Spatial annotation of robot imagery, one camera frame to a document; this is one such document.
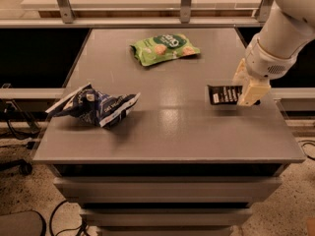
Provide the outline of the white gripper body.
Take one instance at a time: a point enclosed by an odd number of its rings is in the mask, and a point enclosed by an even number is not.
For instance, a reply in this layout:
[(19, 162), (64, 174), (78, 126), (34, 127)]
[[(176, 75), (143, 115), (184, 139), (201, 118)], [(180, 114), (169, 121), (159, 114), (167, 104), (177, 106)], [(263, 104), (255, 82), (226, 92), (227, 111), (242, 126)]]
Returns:
[(248, 74), (257, 79), (275, 80), (283, 77), (296, 62), (297, 55), (279, 58), (266, 52), (254, 36), (245, 50), (245, 64)]

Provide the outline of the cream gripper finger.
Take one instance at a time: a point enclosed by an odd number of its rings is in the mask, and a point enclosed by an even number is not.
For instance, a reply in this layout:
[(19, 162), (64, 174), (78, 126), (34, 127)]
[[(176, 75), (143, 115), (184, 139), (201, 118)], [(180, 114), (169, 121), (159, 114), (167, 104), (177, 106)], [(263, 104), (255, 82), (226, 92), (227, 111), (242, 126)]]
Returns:
[(268, 79), (255, 79), (248, 77), (242, 84), (242, 93), (237, 104), (241, 106), (252, 106), (260, 100), (271, 89)]
[(233, 76), (232, 83), (236, 86), (241, 86), (245, 82), (246, 76), (247, 76), (246, 63), (245, 59), (242, 58)]

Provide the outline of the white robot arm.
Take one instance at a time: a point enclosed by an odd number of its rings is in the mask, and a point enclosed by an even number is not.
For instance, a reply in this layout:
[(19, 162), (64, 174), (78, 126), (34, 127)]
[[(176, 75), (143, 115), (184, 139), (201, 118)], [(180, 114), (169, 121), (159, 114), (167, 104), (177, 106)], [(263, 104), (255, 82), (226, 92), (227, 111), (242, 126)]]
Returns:
[(315, 39), (315, 0), (274, 0), (270, 16), (245, 49), (233, 82), (241, 87), (237, 103), (252, 106), (283, 77), (298, 53)]

